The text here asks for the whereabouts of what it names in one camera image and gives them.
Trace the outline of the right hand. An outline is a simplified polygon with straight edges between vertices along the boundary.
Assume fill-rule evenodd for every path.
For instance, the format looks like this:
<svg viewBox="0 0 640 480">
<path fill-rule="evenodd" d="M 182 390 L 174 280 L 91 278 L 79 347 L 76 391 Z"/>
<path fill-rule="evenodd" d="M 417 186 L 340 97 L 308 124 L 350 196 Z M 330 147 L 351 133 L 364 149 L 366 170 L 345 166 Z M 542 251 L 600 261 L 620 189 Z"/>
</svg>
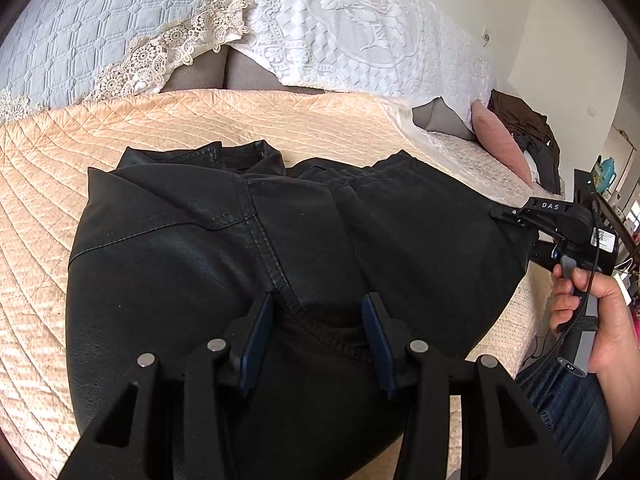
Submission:
<svg viewBox="0 0 640 480">
<path fill-rule="evenodd" d="M 638 339 L 620 285 L 610 276 L 575 268 L 570 278 L 564 278 L 562 266 L 552 271 L 553 288 L 550 304 L 549 327 L 557 335 L 559 327 L 570 322 L 578 309 L 578 292 L 591 284 L 590 294 L 598 300 L 599 326 L 591 351 L 589 370 L 600 373 L 623 359 L 637 356 Z"/>
</svg>

